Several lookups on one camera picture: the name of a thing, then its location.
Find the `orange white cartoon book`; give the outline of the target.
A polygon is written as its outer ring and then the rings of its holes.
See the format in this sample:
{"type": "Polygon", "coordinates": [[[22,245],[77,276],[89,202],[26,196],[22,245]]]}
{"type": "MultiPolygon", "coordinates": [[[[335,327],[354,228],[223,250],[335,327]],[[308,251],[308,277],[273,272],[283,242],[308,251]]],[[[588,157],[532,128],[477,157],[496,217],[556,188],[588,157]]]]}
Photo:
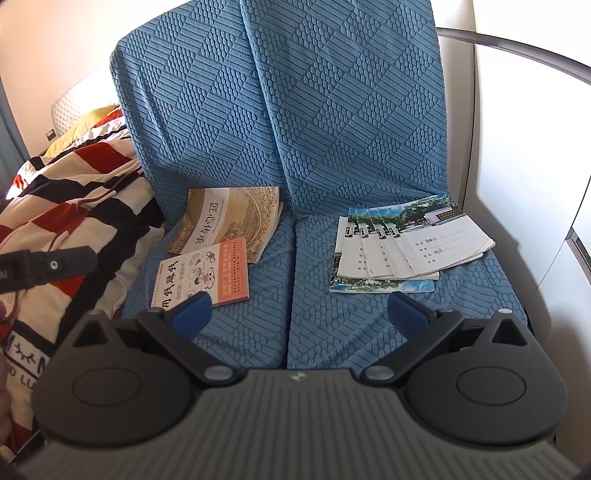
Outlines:
{"type": "Polygon", "coordinates": [[[170,310],[198,293],[213,306],[249,300],[245,237],[161,261],[150,306],[170,310]]]}

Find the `brown gold patterned book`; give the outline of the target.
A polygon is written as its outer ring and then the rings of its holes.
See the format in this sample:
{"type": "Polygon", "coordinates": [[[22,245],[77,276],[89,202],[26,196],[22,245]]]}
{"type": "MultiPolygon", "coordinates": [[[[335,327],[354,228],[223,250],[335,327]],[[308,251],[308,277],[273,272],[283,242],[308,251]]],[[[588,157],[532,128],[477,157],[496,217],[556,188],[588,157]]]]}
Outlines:
{"type": "Polygon", "coordinates": [[[185,254],[242,237],[247,262],[256,264],[276,231],[281,213],[283,201],[277,186],[191,189],[167,251],[185,254]]]}

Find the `photo cover notebook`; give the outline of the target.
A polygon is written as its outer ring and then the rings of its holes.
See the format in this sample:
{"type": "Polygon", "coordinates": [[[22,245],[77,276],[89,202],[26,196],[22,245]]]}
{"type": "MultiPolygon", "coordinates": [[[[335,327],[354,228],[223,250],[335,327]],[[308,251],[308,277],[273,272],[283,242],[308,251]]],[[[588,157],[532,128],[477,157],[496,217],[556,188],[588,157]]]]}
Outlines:
{"type": "Polygon", "coordinates": [[[435,282],[439,278],[440,273],[437,272],[426,278],[411,280],[353,279],[339,276],[338,266],[335,265],[329,280],[329,292],[341,294],[431,293],[435,290],[435,282]]]}

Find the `red black white striped quilt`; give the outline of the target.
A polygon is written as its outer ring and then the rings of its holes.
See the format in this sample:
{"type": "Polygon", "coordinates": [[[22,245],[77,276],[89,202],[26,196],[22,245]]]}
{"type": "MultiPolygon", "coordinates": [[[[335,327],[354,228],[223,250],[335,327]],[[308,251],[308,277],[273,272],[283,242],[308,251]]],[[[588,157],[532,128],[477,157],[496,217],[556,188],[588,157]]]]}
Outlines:
{"type": "Polygon", "coordinates": [[[29,159],[1,204],[1,251],[80,246],[97,255],[86,275],[1,297],[1,453],[35,430],[32,390],[56,347],[89,310],[120,315],[140,266],[164,234],[121,109],[59,153],[29,159]]]}

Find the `yellow pillow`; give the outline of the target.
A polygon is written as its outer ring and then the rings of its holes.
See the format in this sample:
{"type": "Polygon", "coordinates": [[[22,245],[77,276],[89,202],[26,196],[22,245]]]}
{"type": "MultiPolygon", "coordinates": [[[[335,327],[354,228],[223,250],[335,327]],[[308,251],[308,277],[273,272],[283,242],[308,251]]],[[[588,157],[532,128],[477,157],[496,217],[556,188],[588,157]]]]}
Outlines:
{"type": "Polygon", "coordinates": [[[120,115],[119,105],[101,107],[84,114],[48,147],[45,156],[55,157],[82,139],[93,128],[102,126],[120,115]]]}

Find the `white quilted headboard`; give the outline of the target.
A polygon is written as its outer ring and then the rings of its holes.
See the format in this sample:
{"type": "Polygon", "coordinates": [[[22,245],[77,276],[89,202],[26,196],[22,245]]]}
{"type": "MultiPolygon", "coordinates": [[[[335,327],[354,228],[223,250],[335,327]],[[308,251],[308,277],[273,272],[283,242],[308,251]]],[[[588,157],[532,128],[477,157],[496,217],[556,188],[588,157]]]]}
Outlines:
{"type": "Polygon", "coordinates": [[[51,106],[55,133],[60,136],[88,112],[117,103],[111,80],[82,79],[51,106]]]}

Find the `white desk with grey edge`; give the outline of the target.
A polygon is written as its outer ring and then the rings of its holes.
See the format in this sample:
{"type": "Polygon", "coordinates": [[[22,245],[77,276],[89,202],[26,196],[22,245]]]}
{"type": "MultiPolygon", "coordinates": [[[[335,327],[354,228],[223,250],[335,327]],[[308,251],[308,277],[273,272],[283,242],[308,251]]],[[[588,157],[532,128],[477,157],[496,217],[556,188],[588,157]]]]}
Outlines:
{"type": "Polygon", "coordinates": [[[558,445],[590,454],[590,69],[507,38],[442,28],[473,53],[463,205],[496,241],[537,339],[562,374],[558,445]]]}

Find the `blue textured sofa cover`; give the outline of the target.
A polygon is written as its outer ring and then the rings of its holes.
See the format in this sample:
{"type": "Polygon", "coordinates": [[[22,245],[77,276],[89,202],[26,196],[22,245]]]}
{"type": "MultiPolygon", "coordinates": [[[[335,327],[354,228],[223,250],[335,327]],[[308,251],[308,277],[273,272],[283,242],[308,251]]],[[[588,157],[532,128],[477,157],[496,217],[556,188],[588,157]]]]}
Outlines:
{"type": "Polygon", "coordinates": [[[195,341],[243,368],[362,371],[405,339],[387,297],[329,290],[339,217],[447,188],[444,75],[427,1],[191,1],[110,61],[167,227],[192,188],[276,186],[249,300],[195,341]]]}

